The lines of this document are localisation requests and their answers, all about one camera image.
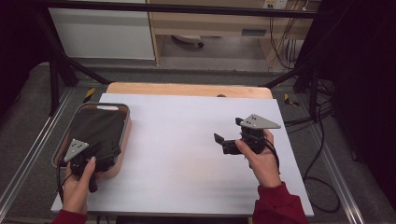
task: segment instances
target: black pole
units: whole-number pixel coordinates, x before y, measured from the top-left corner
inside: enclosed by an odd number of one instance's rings
[[[87,2],[87,1],[60,1],[60,0],[35,0],[36,6],[113,10],[113,11],[145,11],[145,12],[173,12],[192,14],[214,14],[252,17],[277,17],[298,19],[328,19],[333,12],[279,10],[246,7],[206,7],[167,4],[138,4],[138,3],[113,3],[113,2]]]

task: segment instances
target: wrist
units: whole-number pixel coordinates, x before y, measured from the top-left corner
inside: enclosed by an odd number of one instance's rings
[[[282,181],[280,180],[280,176],[274,176],[270,179],[266,179],[264,181],[260,181],[260,186],[263,188],[276,188],[282,185]]]

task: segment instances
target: white tabletop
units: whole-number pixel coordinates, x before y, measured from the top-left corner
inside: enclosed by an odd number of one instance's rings
[[[240,138],[235,118],[257,114],[282,126],[271,130],[281,178],[314,215],[276,100],[106,93],[100,102],[128,105],[132,130],[119,174],[98,181],[89,212],[251,217],[258,181],[243,155],[223,155],[213,134]],[[51,210],[61,208],[57,197]]]

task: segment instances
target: black cable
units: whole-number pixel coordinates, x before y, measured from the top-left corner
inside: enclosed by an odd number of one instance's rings
[[[64,179],[64,182],[62,182],[62,187],[64,186],[64,183],[66,182],[66,180],[67,180],[70,176],[72,176],[72,175],[73,175],[73,174],[70,174],[70,175],[67,176],[67,178]]]
[[[307,179],[315,180],[315,181],[318,181],[319,183],[322,183],[322,184],[326,185],[328,188],[330,188],[330,189],[332,190],[332,192],[334,192],[335,197],[337,198],[337,205],[335,206],[334,209],[325,209],[325,208],[322,208],[322,207],[318,206],[317,204],[313,203],[311,200],[309,200],[309,202],[311,202],[311,204],[312,204],[314,207],[316,207],[318,210],[320,210],[320,211],[322,211],[322,212],[325,212],[325,213],[335,213],[336,211],[338,211],[338,209],[339,209],[340,206],[341,206],[341,201],[340,201],[340,198],[338,197],[338,194],[337,194],[336,190],[335,190],[330,184],[326,183],[325,181],[323,181],[323,180],[321,180],[321,179],[319,179],[319,178],[313,177],[313,176],[308,176],[309,171],[311,170],[312,166],[315,164],[315,162],[317,161],[319,155],[321,154],[321,152],[322,152],[322,150],[323,150],[323,146],[324,146],[324,128],[323,128],[323,123],[322,123],[322,120],[321,120],[320,111],[321,111],[321,107],[322,107],[323,105],[327,104],[327,103],[329,103],[329,101],[325,101],[324,103],[322,103],[322,104],[319,106],[319,109],[318,109],[318,122],[319,122],[320,130],[321,130],[321,133],[322,133],[321,139],[320,139],[320,147],[319,147],[319,151],[317,152],[315,158],[311,161],[311,163],[309,164],[308,168],[307,168],[306,171],[305,171],[305,174],[304,174],[304,176],[303,176],[303,182],[305,183],[305,181],[306,181]]]
[[[329,116],[332,112],[333,112],[332,107],[329,106],[329,107],[326,107],[326,108],[322,109],[320,111],[320,115],[316,114],[316,116],[320,117],[321,119],[324,119],[327,116]],[[284,121],[284,123],[285,123],[286,127],[291,127],[291,126],[294,126],[294,125],[307,123],[307,122],[309,122],[311,120],[312,120],[311,117],[305,117],[305,118],[302,118],[302,119],[287,120],[287,121]]]
[[[308,124],[308,125],[305,125],[305,126],[304,126],[304,127],[302,127],[302,128],[299,128],[299,129],[293,130],[293,131],[289,132],[288,134],[291,134],[291,133],[296,133],[296,132],[298,132],[298,131],[300,131],[300,130],[302,130],[302,129],[304,129],[304,128],[307,128],[307,127],[311,126],[312,124],[314,124],[314,122],[312,122],[312,123],[310,123],[310,124]]]
[[[64,203],[64,188],[63,185],[61,184],[61,162],[63,157],[64,154],[61,155],[61,157],[58,160],[58,164],[56,165],[56,183],[58,186],[59,197],[61,198],[62,203]]]

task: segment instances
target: metal bar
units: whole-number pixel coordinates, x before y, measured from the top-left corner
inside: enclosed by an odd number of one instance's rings
[[[308,106],[305,98],[300,97],[298,95],[299,101],[303,105],[303,110],[306,115],[309,114]],[[318,145],[320,145],[321,133],[318,124],[311,125],[311,129],[316,137]],[[345,181],[343,175],[338,168],[335,159],[332,156],[332,153],[329,150],[329,147],[326,143],[323,143],[323,151],[322,151],[322,159],[326,164],[326,167],[329,171],[330,177],[332,179],[332,183],[334,184],[334,188],[338,193],[340,201],[346,211],[346,216],[349,219],[349,222],[352,224],[363,224],[364,220],[361,215],[361,211],[359,207],[356,205],[355,200],[353,199],[352,193],[349,190],[347,182]]]
[[[253,17],[279,17],[298,19],[329,19],[333,12],[278,10],[265,8],[243,7],[206,7],[166,4],[138,4],[138,3],[113,3],[113,2],[88,2],[88,1],[55,1],[35,0],[34,4],[42,7],[114,10],[114,11],[146,11],[146,12],[174,12],[194,14],[215,14]]]
[[[70,96],[72,89],[66,90],[61,98],[61,103],[58,110],[52,117],[47,119],[46,124],[44,125],[43,129],[41,130],[40,134],[38,135],[37,139],[33,143],[32,147],[30,148],[29,152],[26,154],[23,162],[21,163],[18,171],[12,177],[11,181],[9,182],[6,190],[4,191],[3,195],[0,198],[0,223],[3,222],[3,219],[6,217],[9,207],[14,202],[15,198],[17,197],[18,192],[20,191],[26,177],[29,175],[30,171],[35,164],[38,156],[40,155],[41,149],[46,144],[55,124],[58,122],[59,117],[64,112],[64,108],[66,105],[66,101]]]

